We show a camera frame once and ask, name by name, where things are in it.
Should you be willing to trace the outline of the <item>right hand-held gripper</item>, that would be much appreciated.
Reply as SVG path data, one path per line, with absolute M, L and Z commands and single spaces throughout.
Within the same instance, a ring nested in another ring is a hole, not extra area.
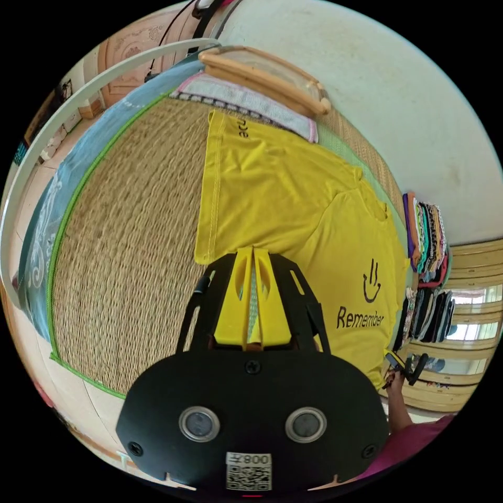
M 385 352 L 385 360 L 390 364 L 391 369 L 395 373 L 402 374 L 409 386 L 414 386 L 419 380 L 428 359 L 427 353 L 408 356 L 406 360 L 402 360 L 392 351 Z

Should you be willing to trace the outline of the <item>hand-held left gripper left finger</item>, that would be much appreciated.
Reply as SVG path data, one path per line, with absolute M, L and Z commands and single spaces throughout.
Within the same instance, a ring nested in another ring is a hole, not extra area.
M 214 332 L 220 346 L 247 346 L 253 249 L 240 248 L 233 259 L 229 281 Z

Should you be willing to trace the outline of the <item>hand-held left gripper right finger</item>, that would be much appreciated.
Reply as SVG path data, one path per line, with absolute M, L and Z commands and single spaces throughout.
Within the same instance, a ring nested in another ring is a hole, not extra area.
M 258 306 L 258 329 L 254 333 L 263 349 L 286 346 L 291 333 L 269 252 L 255 248 L 254 261 Z

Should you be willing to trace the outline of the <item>person's right hand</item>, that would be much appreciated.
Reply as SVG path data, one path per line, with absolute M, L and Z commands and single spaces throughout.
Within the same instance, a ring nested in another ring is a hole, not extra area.
M 404 374 L 399 370 L 392 369 L 386 374 L 386 381 L 383 389 L 386 391 L 389 398 L 401 396 L 404 382 Z

